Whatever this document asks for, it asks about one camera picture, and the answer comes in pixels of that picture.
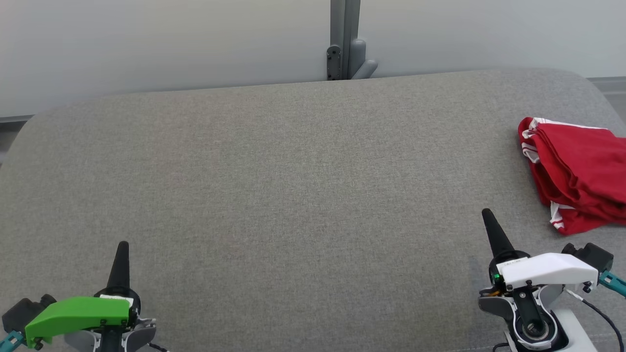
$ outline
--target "teal connector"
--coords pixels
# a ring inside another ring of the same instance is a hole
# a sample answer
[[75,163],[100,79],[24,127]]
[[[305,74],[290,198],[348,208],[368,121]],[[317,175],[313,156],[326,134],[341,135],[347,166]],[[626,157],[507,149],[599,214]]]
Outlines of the teal connector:
[[610,271],[606,270],[602,273],[600,276],[600,284],[607,289],[613,290],[621,294],[623,297],[626,297],[626,281],[611,274]]
[[11,331],[9,336],[0,341],[0,352],[13,352],[20,347],[26,339],[17,331]]

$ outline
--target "white cable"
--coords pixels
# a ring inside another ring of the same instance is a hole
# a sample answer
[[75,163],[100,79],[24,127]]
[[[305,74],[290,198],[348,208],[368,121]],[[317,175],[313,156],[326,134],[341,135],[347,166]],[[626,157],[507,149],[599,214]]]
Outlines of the white cable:
[[575,294],[574,292],[572,292],[572,290],[565,289],[565,291],[566,291],[567,293],[569,293],[572,297],[574,297],[575,299],[577,299],[577,300],[579,300],[579,301],[581,301],[581,302],[584,300],[584,298],[582,298],[582,297],[580,297],[579,295]]

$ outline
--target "folded red garment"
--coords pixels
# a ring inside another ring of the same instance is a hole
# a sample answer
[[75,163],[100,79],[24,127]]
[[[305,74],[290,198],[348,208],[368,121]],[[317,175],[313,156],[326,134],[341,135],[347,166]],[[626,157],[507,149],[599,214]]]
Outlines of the folded red garment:
[[532,117],[521,121],[518,133],[539,198],[560,233],[626,224],[626,138]]

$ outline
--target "gray cushion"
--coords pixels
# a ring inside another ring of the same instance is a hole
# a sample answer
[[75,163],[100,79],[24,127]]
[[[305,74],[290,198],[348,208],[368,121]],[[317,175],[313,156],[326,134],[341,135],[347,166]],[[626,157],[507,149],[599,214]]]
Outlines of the gray cushion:
[[[35,116],[0,169],[0,308],[91,295],[117,242],[155,342],[182,351],[482,352],[490,207],[530,254],[564,238],[518,145],[525,116],[626,126],[556,70],[445,73],[111,96]],[[589,300],[626,331],[626,301]],[[561,297],[600,351],[600,316]],[[51,351],[67,347],[51,348]]]

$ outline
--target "gray metal post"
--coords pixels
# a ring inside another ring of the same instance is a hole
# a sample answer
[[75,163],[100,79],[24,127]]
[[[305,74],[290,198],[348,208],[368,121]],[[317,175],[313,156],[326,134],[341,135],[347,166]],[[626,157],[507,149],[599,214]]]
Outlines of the gray metal post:
[[376,61],[365,60],[365,41],[357,38],[360,11],[361,0],[331,0],[331,46],[326,51],[329,81],[369,78],[378,67]]

